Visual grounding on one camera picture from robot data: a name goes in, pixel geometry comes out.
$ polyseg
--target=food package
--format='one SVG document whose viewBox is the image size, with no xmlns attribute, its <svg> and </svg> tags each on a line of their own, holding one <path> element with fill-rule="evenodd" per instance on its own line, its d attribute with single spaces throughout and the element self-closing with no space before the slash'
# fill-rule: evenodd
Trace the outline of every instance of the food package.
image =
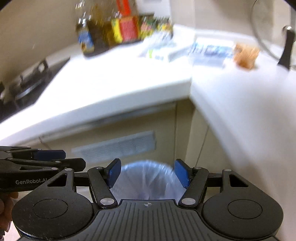
<svg viewBox="0 0 296 241">
<path fill-rule="evenodd" d="M 258 47 L 248 46 L 246 44 L 237 44 L 234 48 L 234 62 L 243 68 L 253 69 L 255 60 L 259 55 Z"/>
<path fill-rule="evenodd" d="M 224 61 L 233 57 L 233 42 L 199 38 L 192 45 L 188 60 L 192 65 L 224 67 Z"/>
<path fill-rule="evenodd" d="M 189 49 L 190 46 L 165 46 L 162 48 L 154 48 L 147 51 L 146 57 L 171 62 L 188 55 Z"/>
<path fill-rule="evenodd" d="M 128 16 L 122 18 L 114 18 L 111 20 L 116 43 L 136 42 L 138 36 L 138 18 L 136 16 Z"/>
<path fill-rule="evenodd" d="M 157 28 L 157 22 L 153 16 L 144 16 L 140 24 L 140 38 L 142 40 L 151 36 Z"/>
<path fill-rule="evenodd" d="M 170 18 L 163 17 L 157 19 L 157 30 L 159 32 L 166 32 L 170 38 L 173 37 L 173 25 Z"/>
</svg>

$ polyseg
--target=plastic trash bag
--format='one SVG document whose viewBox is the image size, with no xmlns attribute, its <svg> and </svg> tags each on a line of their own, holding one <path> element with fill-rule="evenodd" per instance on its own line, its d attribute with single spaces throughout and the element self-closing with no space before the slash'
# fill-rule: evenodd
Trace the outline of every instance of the plastic trash bag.
<svg viewBox="0 0 296 241">
<path fill-rule="evenodd" d="M 175 199 L 178 203 L 185 192 L 171 166 L 150 160 L 123 166 L 110 190 L 118 203 L 121 199 Z"/>
</svg>

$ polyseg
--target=white countertop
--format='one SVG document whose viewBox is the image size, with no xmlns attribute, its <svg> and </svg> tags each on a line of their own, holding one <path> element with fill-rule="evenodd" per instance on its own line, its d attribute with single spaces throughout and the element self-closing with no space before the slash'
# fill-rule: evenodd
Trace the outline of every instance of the white countertop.
<svg viewBox="0 0 296 241">
<path fill-rule="evenodd" d="M 251 37 L 176 26 L 176 39 L 200 35 L 255 43 Z M 137 58 L 141 44 L 91 59 L 78 55 L 39 100 L 0 124 L 0 145 L 14 145 L 122 112 L 190 98 L 209 121 L 236 171 L 284 210 L 279 237 L 296 233 L 296 72 L 260 53 L 252 71 L 192 67 Z"/>
</svg>

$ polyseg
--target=glass bottle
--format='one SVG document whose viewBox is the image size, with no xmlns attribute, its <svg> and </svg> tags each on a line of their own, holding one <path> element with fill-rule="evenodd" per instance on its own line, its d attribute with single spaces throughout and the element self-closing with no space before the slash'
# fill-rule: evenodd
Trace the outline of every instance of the glass bottle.
<svg viewBox="0 0 296 241">
<path fill-rule="evenodd" d="M 103 36 L 109 47 L 116 46 L 114 33 L 111 25 L 111 18 L 115 17 L 114 9 L 108 1 L 100 1 L 95 4 L 91 11 L 93 18 L 98 19 L 101 23 Z"/>
<path fill-rule="evenodd" d="M 103 34 L 102 21 L 98 15 L 92 16 L 92 0 L 79 0 L 76 4 L 76 32 L 83 54 L 87 57 L 95 56 L 109 49 Z"/>
</svg>

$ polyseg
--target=cabinet door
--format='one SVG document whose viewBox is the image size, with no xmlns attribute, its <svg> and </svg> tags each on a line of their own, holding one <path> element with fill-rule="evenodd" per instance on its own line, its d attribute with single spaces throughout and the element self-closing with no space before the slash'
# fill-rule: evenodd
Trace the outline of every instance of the cabinet door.
<svg viewBox="0 0 296 241">
<path fill-rule="evenodd" d="M 156 139 L 156 149 L 136 155 L 118 158 L 122 164 L 137 160 L 155 160 L 172 165 L 174 161 L 174 136 L 175 136 L 175 107 L 159 113 L 141 116 L 112 123 L 83 133 L 46 142 L 51 149 L 63 149 L 67 158 L 76 156 L 72 149 L 94 143 L 113 140 L 120 137 L 134 135 L 145 131 L 153 131 Z M 95 166 L 107 166 L 112 160 L 86 159 L 86 170 Z"/>
<path fill-rule="evenodd" d="M 211 128 L 207 131 L 200 152 L 197 166 L 204 167 L 210 172 L 221 173 L 223 169 L 232 169 L 232 165 L 224 149 L 215 137 Z"/>
<path fill-rule="evenodd" d="M 208 124 L 202 114 L 195 109 L 192 117 L 189 140 L 186 150 L 185 163 L 195 167 L 200 156 L 205 137 L 208 131 Z"/>
</svg>

